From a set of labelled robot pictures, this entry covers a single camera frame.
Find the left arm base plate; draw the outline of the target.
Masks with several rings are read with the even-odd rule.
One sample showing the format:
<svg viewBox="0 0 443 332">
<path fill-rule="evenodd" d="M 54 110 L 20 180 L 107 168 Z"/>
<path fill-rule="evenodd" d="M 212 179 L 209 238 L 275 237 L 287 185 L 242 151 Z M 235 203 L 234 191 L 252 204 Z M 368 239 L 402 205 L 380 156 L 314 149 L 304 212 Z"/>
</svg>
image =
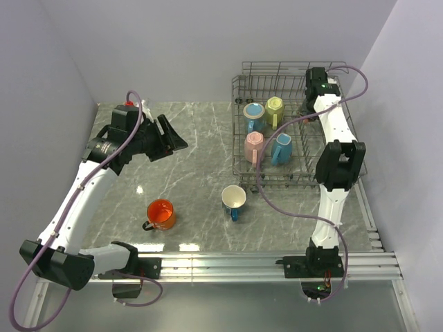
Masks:
<svg viewBox="0 0 443 332">
<path fill-rule="evenodd" d="M 99 279 L 120 279 L 122 274 L 136 277 L 147 277 L 150 279 L 159 279 L 161 274 L 162 259 L 160 257 L 142 257 L 134 259 L 127 267 L 120 270 L 110 270 L 99 274 Z"/>
</svg>

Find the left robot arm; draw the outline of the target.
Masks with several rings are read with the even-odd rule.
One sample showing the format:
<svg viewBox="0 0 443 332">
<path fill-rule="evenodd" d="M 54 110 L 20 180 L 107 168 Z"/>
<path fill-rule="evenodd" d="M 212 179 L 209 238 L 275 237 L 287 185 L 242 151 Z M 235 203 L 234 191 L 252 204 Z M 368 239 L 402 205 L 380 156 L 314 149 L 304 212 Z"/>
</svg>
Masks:
<svg viewBox="0 0 443 332">
<path fill-rule="evenodd" d="M 144 154 L 154 162 L 187 146 L 163 114 L 151 120 L 131 102 L 115 107 L 110 124 L 88 143 L 53 220 L 37 240 L 21 245 L 24 261 L 36 276 L 74 291 L 84 288 L 94 275 L 112 270 L 124 278 L 136 275 L 140 263 L 136 247 L 114 241 L 83 250 L 83 238 L 101 200 L 133 156 Z"/>
</svg>

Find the yellow faceted mug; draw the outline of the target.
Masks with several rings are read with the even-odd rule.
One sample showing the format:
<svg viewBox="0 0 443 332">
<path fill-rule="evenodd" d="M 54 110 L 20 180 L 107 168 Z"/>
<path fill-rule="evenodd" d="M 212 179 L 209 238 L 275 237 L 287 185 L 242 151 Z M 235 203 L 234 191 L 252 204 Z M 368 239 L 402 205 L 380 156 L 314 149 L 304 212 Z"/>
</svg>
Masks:
<svg viewBox="0 0 443 332">
<path fill-rule="evenodd" d="M 284 102 L 281 98 L 273 96 L 265 104 L 265 120 L 276 130 L 284 115 Z"/>
</svg>

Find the pink faceted mug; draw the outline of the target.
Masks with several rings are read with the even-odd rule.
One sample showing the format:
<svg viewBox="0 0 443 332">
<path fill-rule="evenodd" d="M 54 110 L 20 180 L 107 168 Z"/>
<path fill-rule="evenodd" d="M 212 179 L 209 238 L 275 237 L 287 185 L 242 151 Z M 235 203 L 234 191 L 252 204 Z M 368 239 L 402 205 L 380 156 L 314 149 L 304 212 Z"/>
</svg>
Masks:
<svg viewBox="0 0 443 332">
<path fill-rule="evenodd" d="M 244 141 L 244 156 L 252 167 L 257 167 L 258 158 L 264 148 L 265 139 L 262 133 L 252 131 L 249 133 Z"/>
</svg>

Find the blue mug orange interior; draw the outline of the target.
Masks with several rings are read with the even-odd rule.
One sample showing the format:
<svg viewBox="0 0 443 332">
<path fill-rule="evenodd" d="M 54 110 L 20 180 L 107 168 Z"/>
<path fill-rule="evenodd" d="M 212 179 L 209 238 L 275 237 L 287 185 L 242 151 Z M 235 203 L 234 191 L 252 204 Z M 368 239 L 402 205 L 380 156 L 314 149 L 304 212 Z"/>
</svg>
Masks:
<svg viewBox="0 0 443 332">
<path fill-rule="evenodd" d="M 248 133 L 252 133 L 253 131 L 262 132 L 265 125 L 264 114 L 265 108 L 256 102 L 249 103 L 243 108 Z"/>
</svg>

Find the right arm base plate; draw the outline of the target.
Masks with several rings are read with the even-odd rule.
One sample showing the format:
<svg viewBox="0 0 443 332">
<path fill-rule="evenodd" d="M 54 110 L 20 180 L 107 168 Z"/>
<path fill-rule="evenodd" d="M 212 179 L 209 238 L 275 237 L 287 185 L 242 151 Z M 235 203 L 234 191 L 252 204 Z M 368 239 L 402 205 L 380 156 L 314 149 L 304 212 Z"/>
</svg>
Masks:
<svg viewBox="0 0 443 332">
<path fill-rule="evenodd" d="M 306 256 L 284 256 L 275 263 L 284 268 L 284 277 L 287 279 L 342 277 L 345 274 L 340 257 L 324 260 Z"/>
</svg>

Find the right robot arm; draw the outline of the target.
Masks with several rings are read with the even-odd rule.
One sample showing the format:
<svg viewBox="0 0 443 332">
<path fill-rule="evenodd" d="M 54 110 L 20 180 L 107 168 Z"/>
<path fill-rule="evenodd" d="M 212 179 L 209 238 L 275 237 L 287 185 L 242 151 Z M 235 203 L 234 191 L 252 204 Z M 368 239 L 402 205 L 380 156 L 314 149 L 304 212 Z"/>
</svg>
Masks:
<svg viewBox="0 0 443 332">
<path fill-rule="evenodd" d="M 315 178 L 320 185 L 316 227 L 306 251 L 305 268 L 313 277 L 342 277 L 344 265 L 338 253 L 345 200 L 356 183 L 366 147 L 347 123 L 337 83 L 323 67 L 306 70 L 305 106 L 320 121 L 325 148 L 318 159 Z"/>
</svg>

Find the light blue floral mug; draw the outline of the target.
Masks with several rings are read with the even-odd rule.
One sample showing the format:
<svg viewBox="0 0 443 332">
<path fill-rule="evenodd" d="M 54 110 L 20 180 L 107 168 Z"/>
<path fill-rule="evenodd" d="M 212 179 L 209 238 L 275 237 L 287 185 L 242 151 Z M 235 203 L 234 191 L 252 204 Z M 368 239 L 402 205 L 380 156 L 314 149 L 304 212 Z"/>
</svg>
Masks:
<svg viewBox="0 0 443 332">
<path fill-rule="evenodd" d="M 291 158 L 292 151 L 291 136 L 286 133 L 280 133 L 271 149 L 271 164 L 274 166 L 287 164 Z"/>
</svg>

